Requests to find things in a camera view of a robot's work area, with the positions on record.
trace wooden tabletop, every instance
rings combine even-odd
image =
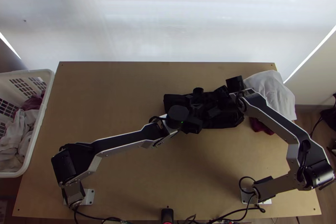
[[[61,62],[14,216],[72,219],[63,205],[50,159],[60,146],[136,131],[164,114],[163,95],[205,91],[225,79],[276,69],[273,63]],[[180,133],[155,149],[137,148],[105,158],[82,181],[95,189],[92,206],[80,211],[99,217],[158,220],[170,206],[175,219],[197,214],[213,219],[244,208],[238,180],[278,177],[289,170],[288,145],[278,136],[254,133],[248,120],[232,129]],[[278,194],[266,213],[247,218],[321,214],[314,190]],[[239,218],[242,213],[233,215]]]

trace white plastic basket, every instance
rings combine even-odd
[[[0,138],[5,134],[6,122],[13,120],[13,114],[23,105],[24,101],[33,95],[40,95],[45,90],[22,167],[16,172],[0,172],[0,178],[18,177],[27,170],[45,115],[54,76],[53,71],[49,69],[0,74]]]

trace white curtain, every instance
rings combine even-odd
[[[275,62],[285,79],[335,24],[335,0],[0,0],[0,32],[30,69]]]

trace white towel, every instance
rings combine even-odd
[[[269,70],[253,74],[244,80],[247,88],[264,96],[268,105],[275,111],[282,114],[288,120],[296,120],[295,96],[284,85],[280,73],[275,70]]]
[[[22,109],[19,109],[14,117],[14,121],[6,123],[6,133],[0,139],[0,160],[7,160],[14,157],[18,145],[21,142],[22,136],[24,136],[29,127],[25,120],[25,113]]]
[[[39,110],[19,109],[13,122],[6,123],[6,133],[0,139],[0,170],[14,172],[21,168],[27,153],[33,126]]]

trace maroon cloth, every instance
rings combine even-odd
[[[43,90],[40,95],[33,95],[29,99],[27,99],[23,105],[20,107],[22,110],[27,111],[30,109],[39,109],[43,100],[43,97],[45,95],[45,91]],[[12,114],[12,118],[14,118],[16,112],[19,109],[15,110],[14,113]]]
[[[250,117],[249,118],[249,123],[250,123],[252,129],[254,130],[254,132],[264,131],[265,133],[267,133],[269,135],[274,134],[274,132],[272,130],[270,130],[268,127],[266,127],[265,124],[260,122],[257,118]]]

